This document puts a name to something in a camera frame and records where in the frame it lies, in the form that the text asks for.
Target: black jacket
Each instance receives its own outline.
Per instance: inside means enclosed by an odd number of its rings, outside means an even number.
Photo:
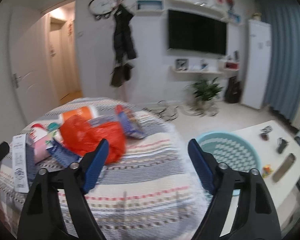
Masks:
[[[116,60],[120,64],[122,64],[124,54],[127,54],[128,59],[134,59],[137,57],[136,51],[133,47],[131,30],[129,27],[129,22],[132,17],[133,14],[121,4],[114,14],[114,19],[116,21],[114,30],[114,50],[116,53]]]

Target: wooden floor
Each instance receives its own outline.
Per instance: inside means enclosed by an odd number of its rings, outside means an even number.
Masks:
[[[75,100],[77,98],[82,98],[82,91],[73,92],[70,94],[67,94],[64,98],[60,99],[60,104],[64,105],[72,100]]]

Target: white cabinet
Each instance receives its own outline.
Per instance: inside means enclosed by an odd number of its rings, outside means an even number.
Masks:
[[[271,25],[249,20],[249,59],[241,104],[261,109],[271,60]]]

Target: open doorway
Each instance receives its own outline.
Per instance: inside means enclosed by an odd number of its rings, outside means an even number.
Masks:
[[[75,2],[49,13],[50,74],[55,93],[63,105],[82,97],[75,53]]]

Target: red plastic bag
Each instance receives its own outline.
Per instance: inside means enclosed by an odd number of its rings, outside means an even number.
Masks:
[[[74,115],[60,127],[63,142],[70,151],[84,156],[93,152],[104,138],[109,142],[105,164],[117,162],[125,153],[126,138],[119,122],[105,122],[92,127],[84,118]]]

